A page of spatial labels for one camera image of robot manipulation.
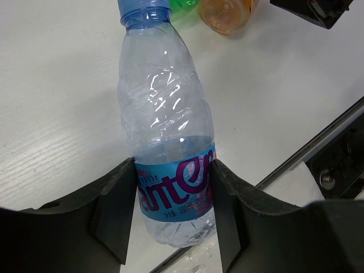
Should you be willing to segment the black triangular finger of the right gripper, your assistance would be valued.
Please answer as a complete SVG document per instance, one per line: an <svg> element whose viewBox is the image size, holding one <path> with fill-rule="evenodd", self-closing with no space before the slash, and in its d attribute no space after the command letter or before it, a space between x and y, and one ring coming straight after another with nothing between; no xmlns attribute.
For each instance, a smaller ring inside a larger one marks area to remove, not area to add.
<svg viewBox="0 0 364 273"><path fill-rule="evenodd" d="M353 0L270 0L270 4L307 22L331 29L341 15L349 11Z"/></svg>

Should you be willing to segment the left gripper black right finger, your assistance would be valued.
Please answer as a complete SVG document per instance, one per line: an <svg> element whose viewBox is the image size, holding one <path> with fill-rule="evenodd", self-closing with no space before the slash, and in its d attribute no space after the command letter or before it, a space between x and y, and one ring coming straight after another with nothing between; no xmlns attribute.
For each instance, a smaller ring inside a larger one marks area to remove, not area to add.
<svg viewBox="0 0 364 273"><path fill-rule="evenodd" d="M362 272L363 201L298 207L210 166L223 272Z"/></svg>

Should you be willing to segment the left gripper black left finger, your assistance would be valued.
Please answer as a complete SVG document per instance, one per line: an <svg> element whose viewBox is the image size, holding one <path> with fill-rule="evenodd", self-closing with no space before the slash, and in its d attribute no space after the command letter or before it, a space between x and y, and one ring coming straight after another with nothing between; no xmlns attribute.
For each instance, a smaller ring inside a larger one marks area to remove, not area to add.
<svg viewBox="0 0 364 273"><path fill-rule="evenodd" d="M1 271L119 272L126 263L136 189L129 158L38 209L1 209Z"/></svg>

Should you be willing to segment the small orange bottle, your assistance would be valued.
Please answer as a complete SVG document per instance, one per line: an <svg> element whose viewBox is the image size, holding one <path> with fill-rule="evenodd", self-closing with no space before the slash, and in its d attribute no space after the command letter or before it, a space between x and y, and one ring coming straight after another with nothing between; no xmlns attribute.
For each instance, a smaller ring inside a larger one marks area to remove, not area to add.
<svg viewBox="0 0 364 273"><path fill-rule="evenodd" d="M231 35L249 22L259 0L203 0L200 14L203 21L215 32Z"/></svg>

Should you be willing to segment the blue water bottle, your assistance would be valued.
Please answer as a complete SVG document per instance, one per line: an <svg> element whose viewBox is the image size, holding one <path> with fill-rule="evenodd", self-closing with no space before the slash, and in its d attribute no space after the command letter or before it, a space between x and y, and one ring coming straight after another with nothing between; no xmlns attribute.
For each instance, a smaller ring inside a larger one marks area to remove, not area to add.
<svg viewBox="0 0 364 273"><path fill-rule="evenodd" d="M139 206L150 236L176 248L216 231L209 166L211 111L168 1L119 1L126 34L118 98L134 158Z"/></svg>

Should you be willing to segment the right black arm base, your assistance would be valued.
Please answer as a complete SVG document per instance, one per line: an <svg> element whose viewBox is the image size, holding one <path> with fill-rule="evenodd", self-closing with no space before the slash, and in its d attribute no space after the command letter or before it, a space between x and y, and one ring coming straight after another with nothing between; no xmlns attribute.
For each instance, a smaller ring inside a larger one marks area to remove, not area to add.
<svg viewBox="0 0 364 273"><path fill-rule="evenodd" d="M363 118L307 161L325 199L354 199L363 191Z"/></svg>

